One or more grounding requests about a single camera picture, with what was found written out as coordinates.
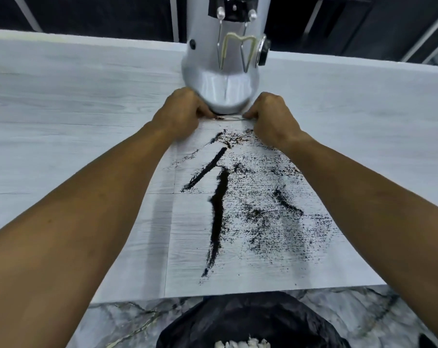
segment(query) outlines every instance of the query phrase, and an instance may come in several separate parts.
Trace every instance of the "bare skin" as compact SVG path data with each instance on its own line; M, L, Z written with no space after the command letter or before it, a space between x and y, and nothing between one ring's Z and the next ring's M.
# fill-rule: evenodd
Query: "bare skin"
M303 132L280 96L245 118L303 173L338 228L438 336L438 207Z
M138 133L0 230L0 347L65 347L125 244L168 147L213 113L176 90ZM323 146L279 96L245 114L303 172L366 261L438 335L438 207Z
M187 88L152 121L0 230L0 347L65 347L120 253L168 147L198 117L214 118Z

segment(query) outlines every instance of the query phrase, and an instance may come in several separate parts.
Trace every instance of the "black trash bag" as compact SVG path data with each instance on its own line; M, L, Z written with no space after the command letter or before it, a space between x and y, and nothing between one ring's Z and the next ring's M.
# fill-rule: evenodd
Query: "black trash bag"
M156 348L214 348L249 337L271 348L349 348L331 323L283 292L204 299L161 332Z

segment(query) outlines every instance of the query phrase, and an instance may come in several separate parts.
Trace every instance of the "silver appliance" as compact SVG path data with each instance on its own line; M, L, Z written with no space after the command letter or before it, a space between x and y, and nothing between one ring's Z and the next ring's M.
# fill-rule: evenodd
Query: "silver appliance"
M185 84L218 114L240 112L259 86L270 0L187 0Z

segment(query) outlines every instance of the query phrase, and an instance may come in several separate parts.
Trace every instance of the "white wooden tabletop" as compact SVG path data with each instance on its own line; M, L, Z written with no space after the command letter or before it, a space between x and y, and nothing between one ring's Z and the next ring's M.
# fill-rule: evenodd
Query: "white wooden tabletop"
M0 227L149 121L183 86L184 50L0 30ZM321 143L438 205L438 67L271 52L260 91L283 96ZM168 150L94 302L383 283L250 128L202 122Z

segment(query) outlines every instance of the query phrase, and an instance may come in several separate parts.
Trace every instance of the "dark background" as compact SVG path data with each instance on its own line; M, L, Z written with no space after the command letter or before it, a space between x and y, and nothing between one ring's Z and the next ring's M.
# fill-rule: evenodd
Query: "dark background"
M25 1L47 33L173 41L169 0ZM438 18L438 0L324 0L304 37L316 2L271 1L266 34L273 51L398 61ZM186 0L177 4L179 37L185 42ZM0 0L0 28L32 30L14 0ZM438 43L435 37L431 48ZM412 61L422 57L419 52Z

